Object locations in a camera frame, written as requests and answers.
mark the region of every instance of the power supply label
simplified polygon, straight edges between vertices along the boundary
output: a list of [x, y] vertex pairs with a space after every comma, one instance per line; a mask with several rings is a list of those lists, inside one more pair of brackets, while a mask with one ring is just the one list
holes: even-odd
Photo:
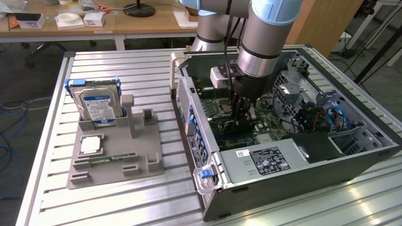
[[267, 175], [290, 169], [278, 147], [250, 152], [250, 156], [260, 175]]

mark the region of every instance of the paper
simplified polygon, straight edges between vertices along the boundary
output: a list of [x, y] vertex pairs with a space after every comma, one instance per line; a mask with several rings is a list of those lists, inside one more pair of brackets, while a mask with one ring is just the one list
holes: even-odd
[[0, 12], [24, 13], [27, 1], [23, 0], [0, 0]]
[[85, 137], [81, 141], [81, 152], [95, 153], [100, 149], [100, 138], [99, 137]]
[[184, 12], [174, 12], [179, 27], [182, 29], [191, 29], [199, 26], [199, 22], [190, 22]]

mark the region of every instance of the robotic arm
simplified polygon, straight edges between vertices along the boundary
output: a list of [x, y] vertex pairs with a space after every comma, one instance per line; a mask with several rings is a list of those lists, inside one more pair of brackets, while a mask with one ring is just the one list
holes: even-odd
[[198, 37], [192, 51], [223, 50], [230, 16], [247, 18], [230, 103], [236, 125], [252, 120], [303, 0], [180, 0], [200, 10]]

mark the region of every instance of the blue hard drive label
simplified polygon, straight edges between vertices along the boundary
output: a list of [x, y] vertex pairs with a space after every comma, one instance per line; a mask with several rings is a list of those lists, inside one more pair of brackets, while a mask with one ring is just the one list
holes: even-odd
[[108, 126], [116, 119], [109, 102], [111, 97], [107, 95], [84, 97], [84, 104], [91, 120], [99, 124], [99, 126]]

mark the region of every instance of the barcode sticker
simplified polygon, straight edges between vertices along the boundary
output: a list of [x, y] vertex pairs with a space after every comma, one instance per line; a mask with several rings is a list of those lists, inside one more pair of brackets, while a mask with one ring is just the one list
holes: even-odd
[[93, 31], [95, 34], [111, 34], [112, 31]]
[[236, 151], [236, 155], [238, 155], [239, 158], [240, 158], [240, 157], [244, 157], [244, 156], [250, 156], [250, 151], [248, 151], [248, 149]]

